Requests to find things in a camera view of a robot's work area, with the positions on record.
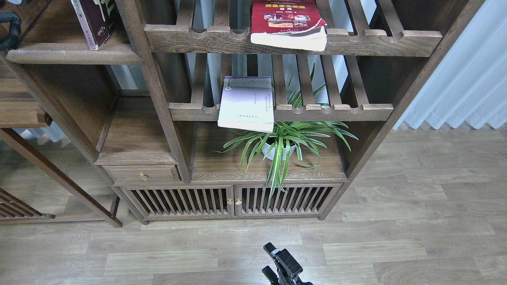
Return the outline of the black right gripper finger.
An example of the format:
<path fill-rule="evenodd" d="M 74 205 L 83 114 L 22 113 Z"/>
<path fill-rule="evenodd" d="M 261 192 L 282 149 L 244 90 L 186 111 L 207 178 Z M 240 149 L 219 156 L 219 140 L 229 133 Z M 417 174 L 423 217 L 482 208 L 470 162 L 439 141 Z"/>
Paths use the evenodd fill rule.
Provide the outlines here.
<path fill-rule="evenodd" d="M 285 285 L 284 274 L 286 269 L 283 266 L 277 267 L 277 273 L 275 273 L 270 266 L 264 267 L 261 272 L 270 281 L 271 285 Z"/>
<path fill-rule="evenodd" d="M 303 272 L 303 268 L 288 250 L 279 250 L 271 242 L 264 245 L 264 250 L 272 258 L 276 267 L 283 266 L 285 268 L 285 283 L 291 283 L 294 279 L 301 279 L 299 274 Z"/>

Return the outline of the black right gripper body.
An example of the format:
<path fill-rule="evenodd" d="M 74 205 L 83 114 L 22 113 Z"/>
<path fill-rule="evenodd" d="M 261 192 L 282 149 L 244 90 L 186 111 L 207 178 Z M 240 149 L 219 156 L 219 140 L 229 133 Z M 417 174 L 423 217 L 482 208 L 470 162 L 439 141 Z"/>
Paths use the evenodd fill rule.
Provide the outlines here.
<path fill-rule="evenodd" d="M 311 282 L 303 282 L 301 279 L 294 279 L 291 281 L 292 285 L 313 285 Z"/>

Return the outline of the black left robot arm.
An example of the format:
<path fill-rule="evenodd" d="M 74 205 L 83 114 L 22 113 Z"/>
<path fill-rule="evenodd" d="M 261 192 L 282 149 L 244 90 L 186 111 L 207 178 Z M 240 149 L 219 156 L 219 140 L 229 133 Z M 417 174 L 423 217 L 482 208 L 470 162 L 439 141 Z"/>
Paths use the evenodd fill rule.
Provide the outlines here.
<path fill-rule="evenodd" d="M 1 38 L 0 50 L 16 49 L 21 34 L 22 20 L 14 11 L 2 11 L 0 13 L 1 23 L 9 23 L 9 31 L 5 38 Z"/>

